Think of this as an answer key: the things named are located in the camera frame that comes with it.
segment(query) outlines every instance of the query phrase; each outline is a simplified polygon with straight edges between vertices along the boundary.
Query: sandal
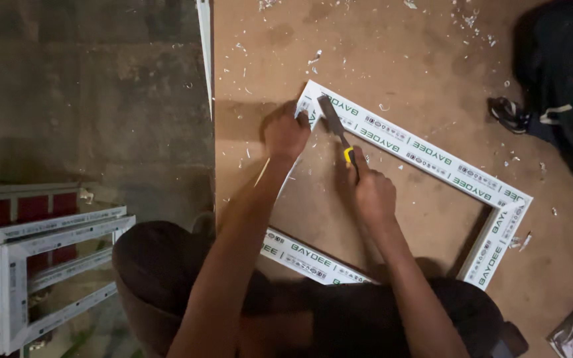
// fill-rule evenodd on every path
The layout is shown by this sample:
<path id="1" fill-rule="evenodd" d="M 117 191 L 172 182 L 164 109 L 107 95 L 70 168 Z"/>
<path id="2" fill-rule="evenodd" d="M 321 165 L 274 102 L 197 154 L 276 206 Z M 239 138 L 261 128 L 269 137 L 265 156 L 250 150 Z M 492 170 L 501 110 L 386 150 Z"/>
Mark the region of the sandal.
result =
<path id="1" fill-rule="evenodd" d="M 514 134 L 527 131 L 530 115 L 518 108 L 515 102 L 505 97 L 488 98 L 488 110 L 508 131 Z"/>

